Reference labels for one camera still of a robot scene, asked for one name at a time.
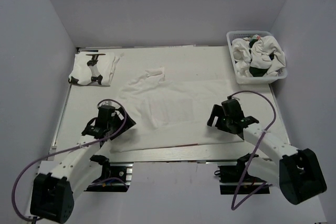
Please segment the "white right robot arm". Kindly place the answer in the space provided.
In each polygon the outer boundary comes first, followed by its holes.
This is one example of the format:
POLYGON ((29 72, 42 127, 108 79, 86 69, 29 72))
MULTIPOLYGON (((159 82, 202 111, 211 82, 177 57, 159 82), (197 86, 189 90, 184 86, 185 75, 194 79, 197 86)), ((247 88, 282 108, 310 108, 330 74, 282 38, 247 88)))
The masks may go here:
POLYGON ((222 182, 263 181, 278 187, 293 205, 327 190, 315 152, 309 148, 300 150, 284 143, 256 118, 244 116, 237 100, 229 99, 220 105, 214 105, 207 125, 239 136, 268 156, 267 160, 250 153, 240 157, 235 166, 216 171, 215 174, 222 182))

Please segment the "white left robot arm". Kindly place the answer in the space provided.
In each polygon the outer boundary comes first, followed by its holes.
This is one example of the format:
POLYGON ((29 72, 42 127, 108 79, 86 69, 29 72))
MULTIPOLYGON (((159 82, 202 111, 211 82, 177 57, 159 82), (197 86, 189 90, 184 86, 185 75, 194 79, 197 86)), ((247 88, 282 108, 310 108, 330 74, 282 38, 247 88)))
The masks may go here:
POLYGON ((75 200, 87 189, 111 183, 125 184, 113 172, 107 151, 112 141, 136 125, 124 107, 116 108, 106 99, 98 115, 81 132, 74 149, 50 172, 34 179, 30 213, 41 219, 65 223, 75 200))

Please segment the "white t-shirt green trim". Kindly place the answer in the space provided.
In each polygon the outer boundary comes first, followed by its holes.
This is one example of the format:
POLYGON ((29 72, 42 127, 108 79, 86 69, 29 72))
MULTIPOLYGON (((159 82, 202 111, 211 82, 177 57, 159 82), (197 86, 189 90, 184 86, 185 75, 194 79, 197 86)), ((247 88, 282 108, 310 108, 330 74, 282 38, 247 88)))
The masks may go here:
POLYGON ((147 70, 118 93, 136 125, 112 143, 113 152, 241 142, 207 126, 215 104, 230 94, 225 80, 171 81, 164 68, 147 70))

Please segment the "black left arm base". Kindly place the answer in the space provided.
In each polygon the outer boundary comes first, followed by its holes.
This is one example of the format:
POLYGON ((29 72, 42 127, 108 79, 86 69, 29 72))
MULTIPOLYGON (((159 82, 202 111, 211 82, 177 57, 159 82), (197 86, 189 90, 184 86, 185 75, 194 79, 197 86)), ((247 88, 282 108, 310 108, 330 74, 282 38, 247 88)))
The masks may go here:
POLYGON ((90 160, 100 165, 101 173, 100 177, 95 179, 86 191, 106 193, 128 191, 133 163, 112 163, 102 155, 94 155, 90 160))

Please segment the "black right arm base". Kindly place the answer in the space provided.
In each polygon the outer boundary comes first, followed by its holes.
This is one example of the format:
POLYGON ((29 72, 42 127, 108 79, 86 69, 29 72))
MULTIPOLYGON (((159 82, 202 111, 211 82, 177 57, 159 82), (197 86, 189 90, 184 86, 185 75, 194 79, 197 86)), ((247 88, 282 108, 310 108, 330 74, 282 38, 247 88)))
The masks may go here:
MULTIPOLYGON (((219 187, 221 195, 233 195, 241 177, 236 166, 222 165, 214 172, 214 176, 219 179, 219 187)), ((250 176, 248 173, 245 175, 242 185, 238 190, 239 195, 248 195, 258 188, 265 181, 250 176)))

